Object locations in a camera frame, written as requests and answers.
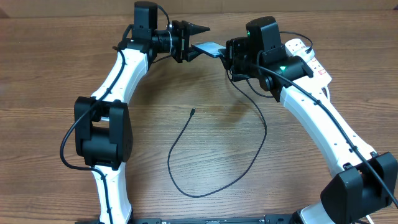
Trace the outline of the blue Galaxy smartphone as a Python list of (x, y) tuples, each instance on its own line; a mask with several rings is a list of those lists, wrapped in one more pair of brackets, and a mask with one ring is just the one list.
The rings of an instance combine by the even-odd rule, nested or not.
[(192, 48), (200, 54), (205, 54), (212, 58), (224, 57), (224, 53), (226, 52), (226, 47), (215, 42), (204, 42), (201, 44), (195, 44), (192, 45)]

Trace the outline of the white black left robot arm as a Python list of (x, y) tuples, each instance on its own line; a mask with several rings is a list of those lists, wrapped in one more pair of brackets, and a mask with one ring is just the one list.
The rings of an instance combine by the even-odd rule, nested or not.
[(187, 21), (168, 21), (158, 28), (161, 7), (149, 1), (134, 4), (134, 22), (127, 26), (115, 50), (115, 64), (103, 84), (74, 105), (76, 153), (96, 181), (101, 206), (98, 223), (132, 223), (127, 196), (126, 162), (133, 135), (128, 104), (158, 54), (176, 62), (191, 61), (198, 52), (189, 46), (191, 36), (209, 27)]

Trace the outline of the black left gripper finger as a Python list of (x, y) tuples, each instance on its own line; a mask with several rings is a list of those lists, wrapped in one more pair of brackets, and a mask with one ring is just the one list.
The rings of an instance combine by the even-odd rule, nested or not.
[(187, 62), (191, 62), (193, 59), (201, 55), (201, 52), (198, 52), (196, 50), (190, 49), (185, 53), (185, 60)]
[(210, 31), (209, 27), (199, 26), (199, 25), (193, 24), (191, 22), (182, 21), (182, 24), (183, 24), (184, 34), (187, 36), (192, 36), (192, 35)]

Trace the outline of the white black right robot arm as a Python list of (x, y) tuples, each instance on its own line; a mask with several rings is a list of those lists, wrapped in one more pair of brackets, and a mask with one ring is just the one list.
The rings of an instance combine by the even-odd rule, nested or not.
[(246, 24), (246, 36), (227, 41), (223, 65), (234, 81), (255, 78), (305, 128), (328, 165), (331, 181), (318, 202), (282, 217), (286, 223), (355, 223), (397, 203), (397, 160), (377, 153), (330, 101), (331, 76), (310, 39), (283, 42), (272, 16)]

